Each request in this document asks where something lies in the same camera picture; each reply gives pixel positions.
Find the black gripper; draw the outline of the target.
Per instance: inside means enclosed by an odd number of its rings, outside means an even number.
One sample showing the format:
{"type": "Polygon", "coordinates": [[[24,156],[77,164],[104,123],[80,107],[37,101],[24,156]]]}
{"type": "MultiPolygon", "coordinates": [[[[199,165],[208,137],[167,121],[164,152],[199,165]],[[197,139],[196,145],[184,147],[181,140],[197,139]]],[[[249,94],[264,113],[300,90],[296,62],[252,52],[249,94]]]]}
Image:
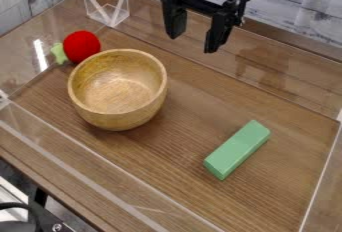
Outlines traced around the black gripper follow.
{"type": "Polygon", "coordinates": [[[164,28],[171,39],[185,31],[187,11],[191,9],[205,15],[213,15],[211,27],[205,33],[204,52],[213,53],[225,44],[232,26],[243,23],[244,10],[249,0],[160,0],[164,28]]]}

